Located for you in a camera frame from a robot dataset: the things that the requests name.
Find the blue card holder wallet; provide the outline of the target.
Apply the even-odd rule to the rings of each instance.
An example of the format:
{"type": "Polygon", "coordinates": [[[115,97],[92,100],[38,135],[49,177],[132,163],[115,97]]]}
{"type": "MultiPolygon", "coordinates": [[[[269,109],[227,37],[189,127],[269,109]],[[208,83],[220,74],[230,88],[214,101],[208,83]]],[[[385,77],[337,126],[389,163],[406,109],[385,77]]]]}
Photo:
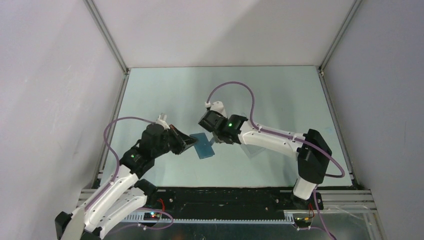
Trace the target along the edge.
{"type": "Polygon", "coordinates": [[[210,139],[208,139],[208,136],[204,132],[190,134],[189,136],[198,139],[198,142],[194,145],[194,148],[200,160],[210,158],[215,155],[213,146],[209,143],[210,139]]]}

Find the clear acrylic box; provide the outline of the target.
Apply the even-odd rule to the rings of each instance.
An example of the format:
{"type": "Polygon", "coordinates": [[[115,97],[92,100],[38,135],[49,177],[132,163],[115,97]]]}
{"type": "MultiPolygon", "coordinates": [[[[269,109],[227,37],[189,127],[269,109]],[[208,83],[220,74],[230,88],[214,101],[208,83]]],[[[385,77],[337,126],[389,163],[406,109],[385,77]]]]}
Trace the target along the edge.
{"type": "Polygon", "coordinates": [[[265,150],[264,147],[252,144],[241,144],[240,147],[249,159],[254,158],[265,150]]]}

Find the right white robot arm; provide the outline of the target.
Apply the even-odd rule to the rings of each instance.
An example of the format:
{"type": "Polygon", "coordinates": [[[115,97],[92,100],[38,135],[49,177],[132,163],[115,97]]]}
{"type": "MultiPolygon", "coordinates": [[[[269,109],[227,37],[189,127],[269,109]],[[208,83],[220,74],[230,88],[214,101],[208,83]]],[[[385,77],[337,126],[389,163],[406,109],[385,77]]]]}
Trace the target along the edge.
{"type": "Polygon", "coordinates": [[[221,101],[205,103],[206,113],[198,124],[212,133],[216,143],[256,146],[272,150],[297,161],[298,177],[291,194],[291,204],[304,209],[311,202],[314,189],[323,183],[332,151],[321,134],[291,133],[264,128],[242,115],[227,116],[221,101]]]}

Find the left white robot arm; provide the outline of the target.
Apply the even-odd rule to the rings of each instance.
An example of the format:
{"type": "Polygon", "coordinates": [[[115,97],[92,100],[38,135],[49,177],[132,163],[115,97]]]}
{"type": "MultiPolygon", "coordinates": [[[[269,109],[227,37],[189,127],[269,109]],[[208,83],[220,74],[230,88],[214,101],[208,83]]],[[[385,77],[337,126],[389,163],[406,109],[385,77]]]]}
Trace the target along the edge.
{"type": "Polygon", "coordinates": [[[180,155],[197,143],[173,125],[149,124],[141,138],[117,163],[117,170],[73,212],[55,220],[59,240],[102,240],[125,217],[158,202],[157,187],[143,178],[155,160],[167,153],[180,155]]]}

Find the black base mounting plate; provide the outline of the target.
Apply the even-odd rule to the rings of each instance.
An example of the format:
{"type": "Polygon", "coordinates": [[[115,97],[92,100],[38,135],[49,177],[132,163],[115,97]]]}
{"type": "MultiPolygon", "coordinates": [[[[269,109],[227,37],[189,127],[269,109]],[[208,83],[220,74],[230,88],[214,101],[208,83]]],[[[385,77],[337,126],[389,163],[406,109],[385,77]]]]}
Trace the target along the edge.
{"type": "Polygon", "coordinates": [[[174,220],[260,221],[324,205],[320,193],[303,200],[289,187],[159,187],[145,207],[165,210],[174,220]]]}

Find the left aluminium frame rail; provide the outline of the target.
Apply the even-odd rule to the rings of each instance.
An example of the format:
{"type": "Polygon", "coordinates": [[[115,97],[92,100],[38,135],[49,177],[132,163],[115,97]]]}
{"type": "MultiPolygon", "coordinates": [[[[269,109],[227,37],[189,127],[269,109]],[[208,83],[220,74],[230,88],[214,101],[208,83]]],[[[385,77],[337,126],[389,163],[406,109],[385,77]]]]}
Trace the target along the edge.
{"type": "MultiPolygon", "coordinates": [[[[84,3],[91,14],[93,21],[98,27],[98,30],[102,37],[104,38],[104,41],[109,48],[109,51],[113,58],[115,59],[117,66],[119,67],[119,79],[115,77],[113,80],[118,80],[117,83],[114,85],[114,88],[112,89],[112,93],[108,93],[104,95],[104,97],[107,97],[108,100],[110,100],[107,103],[107,110],[110,113],[109,121],[113,121],[117,119],[118,113],[121,108],[122,99],[124,97],[125,88],[128,83],[129,78],[129,68],[127,64],[125,63],[118,46],[116,45],[116,42],[113,39],[112,34],[110,33],[104,18],[102,17],[102,14],[96,4],[95,0],[84,0],[84,3]]],[[[115,127],[112,126],[109,130],[106,130],[106,140],[110,140],[113,137],[113,131],[115,127]]],[[[106,143],[103,142],[102,149],[99,155],[98,163],[96,164],[96,172],[93,176],[93,182],[97,181],[97,179],[101,179],[101,176],[99,176],[100,172],[104,170],[106,161],[108,159],[108,148],[106,146],[106,143]]]]}

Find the aluminium frame rail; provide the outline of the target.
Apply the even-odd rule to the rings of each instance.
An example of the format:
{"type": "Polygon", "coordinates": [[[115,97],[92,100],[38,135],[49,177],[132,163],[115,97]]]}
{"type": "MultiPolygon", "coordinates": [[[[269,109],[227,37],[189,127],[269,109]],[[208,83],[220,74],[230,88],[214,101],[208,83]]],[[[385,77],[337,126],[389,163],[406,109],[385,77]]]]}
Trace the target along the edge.
{"type": "MultiPolygon", "coordinates": [[[[109,121],[113,121],[117,119],[118,113],[121,108],[122,99],[124,97],[125,88],[128,83],[129,78],[129,68],[127,64],[125,63],[118,46],[116,45],[116,42],[113,39],[112,34],[110,33],[104,18],[102,17],[102,14],[96,4],[95,0],[84,0],[84,3],[91,14],[93,21],[98,27],[98,30],[102,37],[104,38],[104,41],[109,48],[109,51],[113,58],[115,59],[117,66],[119,67],[119,79],[115,77],[113,80],[118,80],[117,83],[114,85],[114,88],[112,89],[112,93],[108,93],[104,95],[104,97],[107,97],[108,100],[110,100],[107,103],[107,110],[110,113],[109,121]]],[[[106,140],[110,140],[113,137],[113,131],[115,127],[112,126],[109,130],[106,130],[106,140]]],[[[108,148],[106,146],[106,143],[103,142],[102,149],[99,155],[98,163],[96,164],[96,172],[93,176],[93,182],[97,181],[97,179],[101,179],[101,176],[99,176],[100,172],[104,170],[106,161],[108,159],[108,148]]]]}
{"type": "Polygon", "coordinates": [[[346,16],[344,17],[341,26],[339,27],[335,37],[333,38],[328,50],[326,51],[323,60],[321,61],[320,65],[317,67],[317,73],[320,79],[321,87],[323,89],[326,103],[331,115],[332,122],[335,126],[335,132],[337,135],[337,139],[340,143],[341,152],[343,154],[344,160],[347,165],[347,175],[349,176],[353,187],[357,188],[360,186],[360,184],[357,181],[357,177],[355,174],[355,168],[353,166],[353,162],[350,158],[350,154],[348,152],[346,141],[342,133],[340,121],[338,119],[337,110],[335,108],[334,101],[332,99],[331,90],[328,84],[328,81],[326,80],[326,73],[327,68],[332,60],[332,57],[334,53],[337,51],[338,46],[340,45],[341,41],[343,40],[344,36],[346,35],[352,21],[355,19],[358,11],[360,10],[362,4],[364,2],[362,0],[354,0],[351,4],[346,16]]]}

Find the right aluminium frame rail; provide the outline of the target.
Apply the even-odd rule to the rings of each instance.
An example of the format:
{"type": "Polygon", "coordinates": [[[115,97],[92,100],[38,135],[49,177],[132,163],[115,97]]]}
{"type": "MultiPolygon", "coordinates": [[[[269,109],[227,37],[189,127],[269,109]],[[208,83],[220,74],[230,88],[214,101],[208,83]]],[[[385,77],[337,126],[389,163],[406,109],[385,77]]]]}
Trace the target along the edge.
{"type": "Polygon", "coordinates": [[[331,90],[328,84],[328,81],[326,80],[326,73],[327,68],[332,60],[332,57],[334,53],[337,51],[338,46],[340,45],[341,41],[343,40],[344,36],[346,35],[352,21],[355,19],[358,11],[360,10],[362,4],[364,2],[362,0],[354,0],[351,4],[346,16],[344,17],[341,26],[339,27],[335,37],[333,38],[328,50],[326,51],[323,60],[321,61],[320,65],[317,67],[317,73],[320,79],[321,87],[323,89],[326,103],[331,115],[332,122],[335,126],[335,132],[337,135],[337,139],[340,143],[341,152],[343,154],[344,160],[347,165],[347,175],[349,176],[353,187],[357,188],[360,186],[360,184],[357,181],[357,177],[355,174],[355,168],[353,166],[353,162],[350,158],[350,154],[348,152],[346,141],[342,133],[340,121],[338,119],[337,110],[335,108],[334,101],[332,99],[331,90]]]}

